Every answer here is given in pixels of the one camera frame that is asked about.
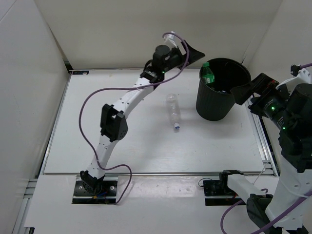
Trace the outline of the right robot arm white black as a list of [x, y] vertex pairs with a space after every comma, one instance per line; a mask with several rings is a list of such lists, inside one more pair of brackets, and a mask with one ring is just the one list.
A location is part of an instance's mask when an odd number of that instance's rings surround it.
[[246, 204], [258, 233], [305, 234], [306, 202], [312, 197], [312, 77], [301, 68], [277, 82], [266, 74], [231, 90], [237, 104], [250, 99], [250, 111], [279, 129], [280, 177], [273, 195], [250, 183], [240, 171], [223, 171], [219, 190], [235, 192]]

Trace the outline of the green plastic bottle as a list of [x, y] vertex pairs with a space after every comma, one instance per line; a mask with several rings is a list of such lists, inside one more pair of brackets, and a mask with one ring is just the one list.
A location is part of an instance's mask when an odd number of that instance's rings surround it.
[[210, 69], [209, 62], [206, 62], [202, 65], [201, 74], [202, 74], [202, 78], [203, 78], [204, 82], [207, 85], [210, 85], [215, 81], [215, 76], [214, 76], [212, 70]]

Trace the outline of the black plastic trash bin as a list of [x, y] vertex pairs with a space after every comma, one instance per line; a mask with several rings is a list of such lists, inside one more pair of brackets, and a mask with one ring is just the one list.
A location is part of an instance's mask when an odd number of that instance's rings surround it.
[[219, 121], [223, 119], [235, 104], [231, 89], [251, 81], [248, 69], [242, 63], [229, 58], [214, 58], [209, 61], [214, 74], [214, 82], [207, 85], [199, 71], [199, 86], [196, 98], [196, 111], [204, 119]]

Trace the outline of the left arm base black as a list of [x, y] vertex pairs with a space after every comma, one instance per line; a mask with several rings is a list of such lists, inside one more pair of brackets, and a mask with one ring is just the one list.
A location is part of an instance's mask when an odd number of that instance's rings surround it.
[[106, 176], [95, 190], [87, 188], [80, 177], [76, 178], [73, 190], [72, 204], [111, 205], [117, 201], [118, 177]]

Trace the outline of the clear bottle blue cap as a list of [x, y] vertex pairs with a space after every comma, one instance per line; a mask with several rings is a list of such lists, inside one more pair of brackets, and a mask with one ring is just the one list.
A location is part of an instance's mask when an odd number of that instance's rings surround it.
[[179, 131], [181, 122], [181, 113], [176, 94], [168, 94], [166, 96], [166, 107], [170, 124], [174, 131]]

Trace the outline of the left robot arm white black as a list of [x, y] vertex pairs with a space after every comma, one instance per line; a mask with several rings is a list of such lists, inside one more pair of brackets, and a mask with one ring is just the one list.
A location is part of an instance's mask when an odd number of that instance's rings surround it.
[[192, 48], [185, 40], [182, 46], [186, 53], [182, 54], [178, 46], [170, 48], [159, 45], [152, 59], [147, 61], [142, 73], [131, 88], [113, 104], [104, 104], [100, 117], [100, 139], [97, 147], [91, 146], [94, 152], [93, 161], [85, 171], [80, 172], [82, 184], [91, 195], [103, 191], [102, 183], [107, 162], [116, 144], [128, 132], [127, 117], [133, 109], [160, 84], [166, 82], [165, 73], [173, 68], [183, 70], [188, 65], [205, 57], [203, 52]]

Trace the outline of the black table label sticker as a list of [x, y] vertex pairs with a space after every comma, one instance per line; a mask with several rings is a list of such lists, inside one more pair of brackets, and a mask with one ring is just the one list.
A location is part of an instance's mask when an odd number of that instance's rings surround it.
[[73, 71], [72, 75], [88, 75], [89, 71]]

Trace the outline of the aluminium table edge rail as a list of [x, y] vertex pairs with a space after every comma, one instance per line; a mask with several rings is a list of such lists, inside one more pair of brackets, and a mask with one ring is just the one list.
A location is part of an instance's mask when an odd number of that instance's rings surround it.
[[[180, 172], [180, 173], [133, 173], [133, 176], [218, 176], [220, 172]], [[243, 172], [246, 176], [257, 176], [260, 172]], [[118, 176], [128, 176], [129, 173], [120, 172], [106, 172], [108, 176], [118, 175]], [[80, 173], [43, 173], [46, 176], [79, 176]], [[276, 176], [274, 171], [271, 169], [265, 170], [261, 174], [262, 176]]]

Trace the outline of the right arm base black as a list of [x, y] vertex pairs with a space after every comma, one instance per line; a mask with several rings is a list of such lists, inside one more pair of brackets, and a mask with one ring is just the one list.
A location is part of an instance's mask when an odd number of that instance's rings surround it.
[[232, 206], [240, 200], [234, 191], [223, 188], [220, 180], [202, 178], [197, 185], [204, 191], [205, 206]]

